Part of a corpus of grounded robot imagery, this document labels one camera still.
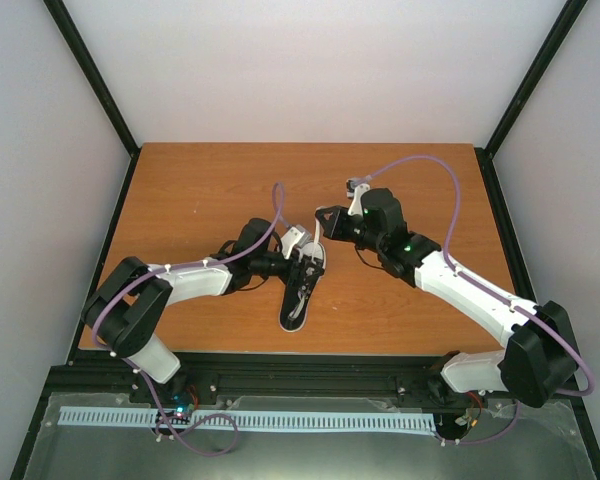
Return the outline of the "black white canvas sneaker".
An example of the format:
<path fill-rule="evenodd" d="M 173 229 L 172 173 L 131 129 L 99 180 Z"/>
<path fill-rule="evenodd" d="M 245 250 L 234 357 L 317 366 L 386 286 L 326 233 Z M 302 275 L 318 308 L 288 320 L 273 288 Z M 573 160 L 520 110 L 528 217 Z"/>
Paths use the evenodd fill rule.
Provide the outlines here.
<path fill-rule="evenodd" d="M 280 327 L 286 332 L 303 328 L 308 307 L 317 283 L 326 271 L 324 246 L 313 242 L 296 250 L 290 260 L 290 268 L 283 276 L 285 290 L 279 314 Z"/>

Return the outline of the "white shoelace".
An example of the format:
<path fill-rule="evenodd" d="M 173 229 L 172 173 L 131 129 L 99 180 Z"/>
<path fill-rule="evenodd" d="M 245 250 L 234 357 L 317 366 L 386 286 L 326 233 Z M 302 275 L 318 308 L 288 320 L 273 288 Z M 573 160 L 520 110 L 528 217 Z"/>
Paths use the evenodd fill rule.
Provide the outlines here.
<path fill-rule="evenodd" d="M 317 264 L 314 264 L 314 263 L 311 263 L 311 262 L 308 262 L 307 260 L 305 260 L 305 269 L 307 267 L 321 267 L 322 268 L 322 277 L 323 277 L 325 274 L 325 270 L 326 270 L 326 251 L 324 249 L 324 246 L 320 242 L 320 240 L 321 240 L 321 227 L 320 227 L 318 221 L 315 221 L 314 234 L 311 236 L 310 242 L 307 243 L 303 248 L 312 248 L 313 250 L 316 250 L 317 248 L 321 248 L 322 249 L 322 264 L 317 265 Z M 302 249 L 296 248 L 298 257 L 300 257 L 300 251 Z M 308 306 L 309 306 L 309 301 L 311 299 L 311 295 L 300 295 L 297 290 L 297 286 L 292 287 L 292 309 L 291 309 L 291 312 L 287 316 L 289 322 L 292 325 L 292 327 L 291 327 L 292 330 L 299 329 L 300 326 L 306 320 L 307 310 L 308 310 Z"/>

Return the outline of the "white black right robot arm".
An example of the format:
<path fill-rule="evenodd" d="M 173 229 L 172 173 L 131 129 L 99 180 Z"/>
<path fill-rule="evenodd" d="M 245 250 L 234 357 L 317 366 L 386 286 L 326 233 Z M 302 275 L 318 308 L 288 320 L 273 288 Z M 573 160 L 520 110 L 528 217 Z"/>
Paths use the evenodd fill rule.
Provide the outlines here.
<path fill-rule="evenodd" d="M 445 301 L 477 323 L 500 345 L 479 354 L 457 353 L 440 369 L 440 392 L 507 392 L 542 407 L 575 373 L 573 343 L 561 336 L 567 312 L 537 305 L 486 281 L 409 230 L 399 200 L 387 188 L 358 186 L 348 207 L 317 209 L 324 235 L 376 254 L 381 268 L 413 288 Z"/>

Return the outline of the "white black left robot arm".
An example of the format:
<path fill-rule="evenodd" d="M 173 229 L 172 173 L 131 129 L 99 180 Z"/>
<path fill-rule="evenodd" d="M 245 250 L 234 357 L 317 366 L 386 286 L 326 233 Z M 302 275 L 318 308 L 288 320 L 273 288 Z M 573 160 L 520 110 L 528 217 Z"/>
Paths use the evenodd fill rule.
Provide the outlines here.
<path fill-rule="evenodd" d="M 123 259 L 87 300 L 81 320 L 105 349 L 146 373 L 154 392 L 173 403 L 186 395 L 188 378 L 155 332 L 168 306 L 247 291 L 254 277 L 276 277 L 285 286 L 280 327 L 296 332 L 306 322 L 311 295 L 326 266 L 317 233 L 297 225 L 278 235 L 269 221 L 252 218 L 237 239 L 190 266 L 146 264 L 134 256 Z"/>

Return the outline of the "circuit board with green led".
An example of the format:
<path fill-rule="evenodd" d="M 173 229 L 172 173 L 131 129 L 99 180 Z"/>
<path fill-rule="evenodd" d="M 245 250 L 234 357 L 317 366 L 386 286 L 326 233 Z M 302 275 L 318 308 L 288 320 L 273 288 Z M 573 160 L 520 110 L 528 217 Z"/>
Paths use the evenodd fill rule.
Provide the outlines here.
<path fill-rule="evenodd" d="M 184 387 L 159 385 L 157 393 L 167 415 L 176 420 L 189 421 L 199 407 L 197 389 L 193 384 Z"/>

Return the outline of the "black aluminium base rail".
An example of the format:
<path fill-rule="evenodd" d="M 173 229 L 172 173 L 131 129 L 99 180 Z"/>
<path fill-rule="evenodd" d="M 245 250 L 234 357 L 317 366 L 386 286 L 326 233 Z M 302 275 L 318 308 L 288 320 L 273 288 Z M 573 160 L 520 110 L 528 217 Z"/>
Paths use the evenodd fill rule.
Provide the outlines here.
<path fill-rule="evenodd" d="M 452 412 L 486 406 L 484 396 L 454 393 L 435 356 L 237 353 L 178 355 L 181 369 L 150 394 L 141 375 L 108 354 L 80 351 L 50 369 L 43 393 L 125 393 L 134 403 L 217 406 L 242 396 L 386 399 L 399 408 Z"/>

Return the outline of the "black right frame post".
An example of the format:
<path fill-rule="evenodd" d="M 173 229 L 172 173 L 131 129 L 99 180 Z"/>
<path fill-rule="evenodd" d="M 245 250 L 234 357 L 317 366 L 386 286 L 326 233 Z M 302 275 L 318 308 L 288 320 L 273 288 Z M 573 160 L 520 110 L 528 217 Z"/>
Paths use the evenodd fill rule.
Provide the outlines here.
<path fill-rule="evenodd" d="M 587 3 L 587 0 L 568 0 L 562 6 L 484 147 L 484 153 L 488 160 L 495 159 Z"/>

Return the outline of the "black frame post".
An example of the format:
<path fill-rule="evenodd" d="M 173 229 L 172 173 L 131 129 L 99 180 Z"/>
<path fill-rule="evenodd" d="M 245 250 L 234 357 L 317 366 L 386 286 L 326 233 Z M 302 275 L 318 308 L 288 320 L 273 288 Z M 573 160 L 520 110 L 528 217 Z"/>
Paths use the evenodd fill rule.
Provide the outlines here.
<path fill-rule="evenodd" d="M 484 147 L 484 153 L 488 160 L 495 159 L 587 3 L 587 0 L 568 0 L 562 6 Z"/>
<path fill-rule="evenodd" d="M 61 0 L 44 0 L 43 4 L 96 96 L 124 150 L 131 159 L 137 158 L 141 148 L 125 121 L 65 2 Z"/>

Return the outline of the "black left frame post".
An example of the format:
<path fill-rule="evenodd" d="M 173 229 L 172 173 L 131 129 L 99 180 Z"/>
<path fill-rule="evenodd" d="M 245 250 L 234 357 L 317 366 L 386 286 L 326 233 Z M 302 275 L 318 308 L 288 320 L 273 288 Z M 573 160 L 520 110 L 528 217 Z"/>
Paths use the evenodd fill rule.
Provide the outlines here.
<path fill-rule="evenodd" d="M 65 2 L 61 0 L 44 0 L 43 4 L 96 96 L 124 150 L 131 159 L 137 158 L 141 148 L 125 121 Z"/>

